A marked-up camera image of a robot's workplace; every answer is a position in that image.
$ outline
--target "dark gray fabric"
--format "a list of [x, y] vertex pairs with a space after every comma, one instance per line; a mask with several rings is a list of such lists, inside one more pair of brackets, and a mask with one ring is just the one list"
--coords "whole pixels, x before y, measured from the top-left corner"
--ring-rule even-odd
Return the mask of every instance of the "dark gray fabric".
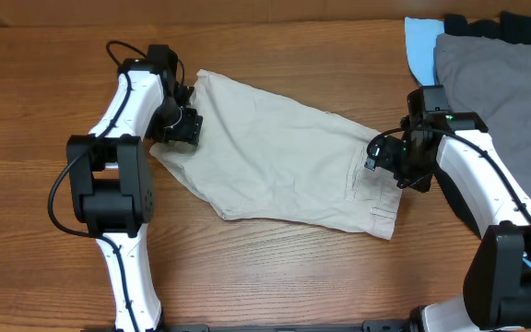
[[438, 36], [436, 71], [458, 113], [476, 112], [531, 198], [531, 45]]

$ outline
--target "cloth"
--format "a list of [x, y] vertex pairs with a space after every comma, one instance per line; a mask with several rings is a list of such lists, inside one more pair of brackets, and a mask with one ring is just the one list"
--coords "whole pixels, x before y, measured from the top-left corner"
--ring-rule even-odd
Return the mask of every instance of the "cloth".
[[405, 45], [411, 73], [421, 86], [436, 84], [434, 49], [443, 22], [437, 19], [405, 18]]
[[468, 24], [462, 15], [446, 15], [444, 31], [453, 36], [487, 37], [513, 44], [531, 44], [531, 17], [501, 12], [501, 25], [490, 19]]
[[364, 168], [377, 131], [215, 73], [197, 75], [198, 147], [171, 142], [150, 153], [221, 218], [391, 238], [401, 190], [390, 172]]
[[455, 112], [476, 112], [505, 166], [531, 198], [531, 45], [438, 37], [436, 67]]

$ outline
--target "brown tabletop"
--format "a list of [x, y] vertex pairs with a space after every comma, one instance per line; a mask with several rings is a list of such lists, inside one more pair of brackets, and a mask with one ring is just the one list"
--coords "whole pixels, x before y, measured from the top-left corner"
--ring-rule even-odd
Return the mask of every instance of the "brown tabletop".
[[[116, 89], [107, 40], [168, 43], [187, 81], [214, 71], [385, 130], [407, 114], [401, 20], [70, 29], [0, 29], [0, 331], [110, 326], [112, 290], [93, 240], [46, 214], [65, 143]], [[126, 51], [116, 47], [119, 56]], [[225, 221], [155, 159], [148, 251], [169, 324], [342, 324], [404, 318], [462, 291], [479, 239], [434, 184], [406, 190], [393, 240], [268, 219]], [[65, 182], [55, 211], [75, 221]]]

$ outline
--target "light blue cloth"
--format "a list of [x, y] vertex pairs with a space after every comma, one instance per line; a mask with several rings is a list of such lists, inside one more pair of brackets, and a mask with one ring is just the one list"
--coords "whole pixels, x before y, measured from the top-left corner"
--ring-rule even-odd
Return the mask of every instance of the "light blue cloth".
[[421, 86], [437, 84], [435, 75], [435, 43], [443, 33], [443, 22], [437, 19], [405, 18], [405, 45], [411, 73]]

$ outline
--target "pocket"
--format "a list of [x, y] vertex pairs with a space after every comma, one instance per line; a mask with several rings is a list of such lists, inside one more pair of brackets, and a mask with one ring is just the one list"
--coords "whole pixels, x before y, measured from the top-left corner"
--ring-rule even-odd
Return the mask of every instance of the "pocket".
[[383, 193], [384, 175], [365, 168], [366, 157], [365, 146], [357, 148], [351, 157], [345, 194], [349, 202], [378, 200]]

